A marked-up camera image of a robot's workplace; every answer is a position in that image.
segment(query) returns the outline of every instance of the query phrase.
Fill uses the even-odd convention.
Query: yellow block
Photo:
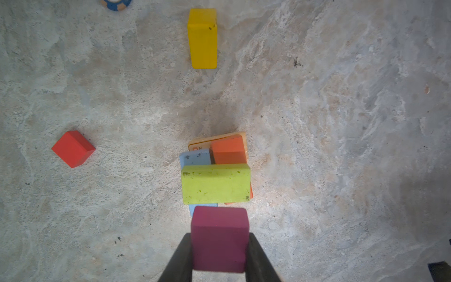
[[[236,203],[250,200],[251,169],[246,163],[184,166],[184,204]]]
[[[215,9],[191,9],[188,19],[189,50],[194,69],[215,69],[218,26]]]

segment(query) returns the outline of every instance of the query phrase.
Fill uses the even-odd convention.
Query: light blue block
[[[193,204],[193,205],[189,205],[189,213],[191,214],[191,217],[193,216],[194,209],[195,209],[197,206],[203,206],[203,207],[217,207],[218,204],[216,204],[216,203],[196,203],[196,204]]]
[[[195,150],[190,152],[181,153],[180,156],[180,166],[183,168],[184,166],[203,166],[203,165],[211,165],[212,159],[210,158],[210,150],[202,149]],[[189,213],[193,216],[194,209],[197,206],[205,206],[205,207],[217,207],[216,203],[199,203],[189,205]]]

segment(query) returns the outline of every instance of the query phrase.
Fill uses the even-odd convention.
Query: lime green block
[[[251,169],[246,163],[184,166],[184,204],[248,202]]]

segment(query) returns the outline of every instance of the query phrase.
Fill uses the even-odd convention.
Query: pile of blocks
[[[183,203],[193,217],[193,269],[242,273],[249,242],[246,209],[218,203],[253,198],[246,133],[195,138],[188,150],[180,154],[180,166]]]
[[[195,138],[180,154],[183,203],[196,206],[248,202],[253,198],[245,132]]]

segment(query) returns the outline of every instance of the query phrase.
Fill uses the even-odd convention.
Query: red cube
[[[249,220],[244,208],[197,206],[191,220],[193,269],[242,273]]]
[[[68,131],[52,147],[54,151],[71,168],[82,165],[96,150],[78,131]]]

